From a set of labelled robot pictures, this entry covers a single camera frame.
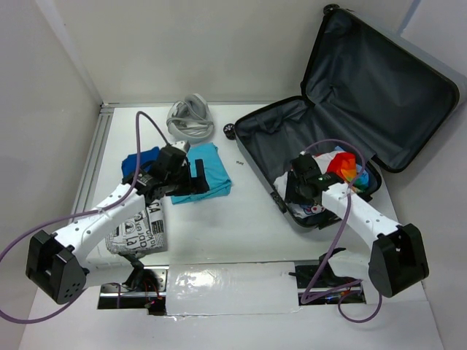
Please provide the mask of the dark blue garment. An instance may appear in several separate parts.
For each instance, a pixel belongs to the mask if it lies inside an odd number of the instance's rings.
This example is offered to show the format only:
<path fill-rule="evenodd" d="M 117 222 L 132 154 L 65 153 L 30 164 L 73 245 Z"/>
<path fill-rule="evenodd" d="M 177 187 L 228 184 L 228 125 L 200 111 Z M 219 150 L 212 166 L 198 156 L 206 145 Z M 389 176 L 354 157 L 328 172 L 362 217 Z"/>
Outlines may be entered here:
<path fill-rule="evenodd" d="M 147 151 L 143 151 L 140 154 L 140 168 L 147 170 L 152 162 L 157 160 L 158 154 L 160 152 L 159 147 L 153 147 Z M 136 156 L 137 154 L 128 155 L 121 163 L 121 170 L 123 177 L 132 175 L 136 169 Z"/>

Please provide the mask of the newspaper print garment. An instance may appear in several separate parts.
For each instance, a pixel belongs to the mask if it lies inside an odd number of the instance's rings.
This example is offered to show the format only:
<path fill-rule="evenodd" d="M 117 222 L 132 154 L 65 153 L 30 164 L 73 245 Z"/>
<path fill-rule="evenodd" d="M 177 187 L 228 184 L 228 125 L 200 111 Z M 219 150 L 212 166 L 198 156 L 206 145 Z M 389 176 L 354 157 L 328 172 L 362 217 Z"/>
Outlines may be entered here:
<path fill-rule="evenodd" d="M 117 226 L 105 238 L 105 244 L 112 254 L 135 254 L 137 257 L 166 251 L 168 243 L 161 201 L 154 201 Z"/>

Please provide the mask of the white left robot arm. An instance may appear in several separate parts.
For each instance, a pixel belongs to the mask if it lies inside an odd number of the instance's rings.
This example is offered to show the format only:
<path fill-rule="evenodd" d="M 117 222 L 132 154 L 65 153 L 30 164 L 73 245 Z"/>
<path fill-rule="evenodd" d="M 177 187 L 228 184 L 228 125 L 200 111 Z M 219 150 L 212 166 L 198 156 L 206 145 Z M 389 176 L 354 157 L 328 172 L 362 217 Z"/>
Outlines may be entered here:
<path fill-rule="evenodd" d="M 187 142 L 162 147 L 148 170 L 137 167 L 89 213 L 47 233 L 39 230 L 29 241 L 26 277 L 58 305 L 71 302 L 88 287 L 119 282 L 128 291 L 144 282 L 144 266 L 133 254 L 112 262 L 88 256 L 114 229 L 164 196 L 209 191 L 201 159 L 190 163 Z"/>

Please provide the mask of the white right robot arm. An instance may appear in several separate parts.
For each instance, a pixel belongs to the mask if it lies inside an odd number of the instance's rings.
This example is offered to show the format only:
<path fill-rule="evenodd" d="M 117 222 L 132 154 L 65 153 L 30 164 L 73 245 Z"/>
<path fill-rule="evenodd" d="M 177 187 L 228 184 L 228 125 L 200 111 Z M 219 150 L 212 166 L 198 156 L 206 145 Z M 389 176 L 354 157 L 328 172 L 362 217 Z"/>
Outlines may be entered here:
<path fill-rule="evenodd" d="M 336 285 L 343 277 L 360 279 L 391 298 L 428 277 L 419 228 L 402 225 L 377 211 L 337 174 L 324 174 L 310 154 L 292 160 L 285 198 L 296 204 L 318 203 L 352 228 L 370 249 L 369 256 L 347 250 L 332 252 L 318 269 L 325 285 Z"/>

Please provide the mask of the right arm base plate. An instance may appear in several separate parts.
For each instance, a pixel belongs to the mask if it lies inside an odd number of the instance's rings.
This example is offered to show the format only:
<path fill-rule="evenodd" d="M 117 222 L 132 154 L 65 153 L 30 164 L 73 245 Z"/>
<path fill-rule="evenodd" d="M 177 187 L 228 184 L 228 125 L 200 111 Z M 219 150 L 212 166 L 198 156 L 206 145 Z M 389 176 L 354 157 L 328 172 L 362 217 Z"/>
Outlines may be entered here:
<path fill-rule="evenodd" d="M 304 304 L 301 302 L 301 297 L 308 287 L 309 282 L 311 281 L 312 277 L 317 272 L 322 260 L 324 259 L 324 254 L 319 257 L 318 260 L 307 260 L 304 262 L 297 262 L 295 264 L 295 268 L 288 273 L 289 276 L 292 276 L 296 279 L 296 285 L 298 289 L 298 304 L 303 306 Z M 321 275 L 318 277 L 317 281 L 315 282 L 311 293 L 320 294 L 321 292 L 325 292 L 328 289 L 339 287 L 343 284 L 348 284 L 354 282 L 355 279 L 350 277 L 338 277 L 336 276 L 329 264 L 327 264 Z M 316 300 L 313 300 L 306 305 L 336 305 L 339 300 L 344 297 L 345 300 L 343 303 L 364 303 L 366 301 L 362 285 L 356 284 L 351 287 L 344 287 L 337 289 L 330 294 L 322 296 Z"/>

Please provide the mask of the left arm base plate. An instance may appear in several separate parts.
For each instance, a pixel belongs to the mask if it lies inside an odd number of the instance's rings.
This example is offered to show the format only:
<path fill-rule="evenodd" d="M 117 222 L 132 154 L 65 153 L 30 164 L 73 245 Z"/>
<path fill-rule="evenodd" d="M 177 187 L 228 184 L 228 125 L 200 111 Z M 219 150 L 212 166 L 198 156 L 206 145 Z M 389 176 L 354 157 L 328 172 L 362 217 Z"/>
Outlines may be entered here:
<path fill-rule="evenodd" d="M 107 283 L 100 287 L 98 310 L 144 310 L 151 316 L 166 316 L 168 265 L 144 268 L 138 284 Z"/>

